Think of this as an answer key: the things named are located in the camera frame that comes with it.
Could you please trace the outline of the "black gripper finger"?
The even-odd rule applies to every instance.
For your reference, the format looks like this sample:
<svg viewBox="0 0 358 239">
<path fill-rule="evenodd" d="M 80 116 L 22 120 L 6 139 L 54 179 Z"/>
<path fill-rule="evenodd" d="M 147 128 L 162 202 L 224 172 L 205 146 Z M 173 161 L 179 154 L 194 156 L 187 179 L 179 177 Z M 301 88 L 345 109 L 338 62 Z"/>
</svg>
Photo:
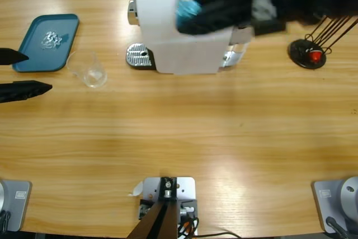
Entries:
<svg viewBox="0 0 358 239">
<path fill-rule="evenodd" d="M 0 48 L 0 65 L 11 65 L 28 60 L 29 57 L 17 50 Z"/>
<path fill-rule="evenodd" d="M 52 85 L 39 81 L 1 83 L 1 103 L 27 100 L 42 95 L 52 88 Z"/>
</svg>

